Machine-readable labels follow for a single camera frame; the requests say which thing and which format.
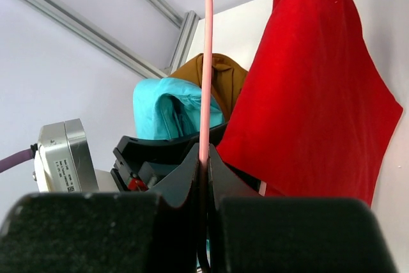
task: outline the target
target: blue fabric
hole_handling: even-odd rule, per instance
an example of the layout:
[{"label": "blue fabric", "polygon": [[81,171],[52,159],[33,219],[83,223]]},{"label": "blue fabric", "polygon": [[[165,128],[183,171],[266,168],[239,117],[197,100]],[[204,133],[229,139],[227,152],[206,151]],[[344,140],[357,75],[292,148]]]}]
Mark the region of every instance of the blue fabric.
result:
[{"label": "blue fabric", "polygon": [[[199,131],[202,90],[177,78],[144,79],[134,90],[134,116],[139,139],[168,140]],[[212,97],[210,127],[224,123]]]}]

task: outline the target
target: purple cable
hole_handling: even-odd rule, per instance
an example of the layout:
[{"label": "purple cable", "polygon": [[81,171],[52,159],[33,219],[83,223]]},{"label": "purple cable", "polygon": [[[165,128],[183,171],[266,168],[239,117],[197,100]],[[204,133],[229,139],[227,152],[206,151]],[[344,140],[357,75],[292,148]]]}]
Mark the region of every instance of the purple cable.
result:
[{"label": "purple cable", "polygon": [[31,160],[33,158],[32,149],[22,150],[21,152],[15,153],[3,160],[0,160],[0,173],[17,166],[20,163]]}]

